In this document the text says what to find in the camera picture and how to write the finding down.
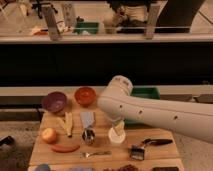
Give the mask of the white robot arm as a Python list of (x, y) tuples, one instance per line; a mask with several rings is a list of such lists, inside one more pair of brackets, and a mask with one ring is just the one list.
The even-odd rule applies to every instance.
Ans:
[(121, 118), (173, 131), (213, 144), (213, 105), (132, 96), (133, 84), (114, 76), (97, 100), (110, 122)]

